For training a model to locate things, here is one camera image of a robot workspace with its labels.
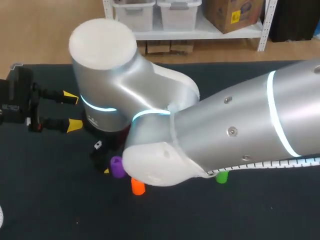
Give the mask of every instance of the white storage box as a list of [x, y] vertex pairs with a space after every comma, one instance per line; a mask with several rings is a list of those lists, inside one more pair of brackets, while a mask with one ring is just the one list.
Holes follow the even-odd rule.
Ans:
[[156, 1], [137, 4], [116, 4], [113, 6], [119, 21], [134, 32], [151, 31], [153, 28], [153, 7]]
[[162, 25], [165, 31], [193, 31], [196, 27], [198, 7], [202, 0], [167, 2], [157, 0], [161, 7]]

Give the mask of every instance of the white joint cap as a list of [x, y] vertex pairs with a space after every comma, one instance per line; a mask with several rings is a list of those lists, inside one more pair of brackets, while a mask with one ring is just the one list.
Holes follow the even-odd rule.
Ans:
[[124, 24], [98, 18], [79, 25], [69, 39], [72, 58], [89, 69], [109, 70], [129, 62], [137, 51], [133, 32]]

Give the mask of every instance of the purple block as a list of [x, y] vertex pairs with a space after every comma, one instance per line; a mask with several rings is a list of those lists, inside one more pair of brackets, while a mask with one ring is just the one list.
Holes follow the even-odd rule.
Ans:
[[111, 173], [115, 178], [121, 179], [126, 175], [126, 171], [124, 169], [124, 166], [122, 165], [122, 157], [114, 156], [113, 158], [111, 158], [110, 166]]

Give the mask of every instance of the white shelf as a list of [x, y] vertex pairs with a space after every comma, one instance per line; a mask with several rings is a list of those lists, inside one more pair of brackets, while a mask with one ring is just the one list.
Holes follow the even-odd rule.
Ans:
[[198, 14], [194, 31], [163, 31], [159, 18], [153, 20], [153, 30], [135, 32], [137, 40], [191, 40], [191, 39], [253, 39], [261, 38], [263, 25], [257, 24], [229, 32], [221, 33], [202, 13]]
[[[113, 0], [102, 0], [105, 17], [114, 19], [113, 16]], [[199, 12], [194, 31], [163, 31], [159, 11], [153, 19], [153, 31], [135, 32], [137, 40], [192, 40], [192, 39], [254, 39], [260, 38], [258, 52], [263, 52], [267, 45], [268, 35], [274, 18], [275, 9], [278, 0], [265, 0], [265, 19], [263, 25], [258, 23], [233, 31], [227, 34], [222, 34]]]

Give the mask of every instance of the silver robot arm segment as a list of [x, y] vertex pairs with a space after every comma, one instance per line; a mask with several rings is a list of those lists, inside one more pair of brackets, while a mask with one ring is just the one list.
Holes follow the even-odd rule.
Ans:
[[195, 83], [144, 59], [132, 32], [119, 22], [83, 23], [69, 49], [87, 118], [106, 132], [131, 124], [123, 166], [146, 184], [273, 168], [278, 160], [320, 153], [319, 59], [199, 102]]

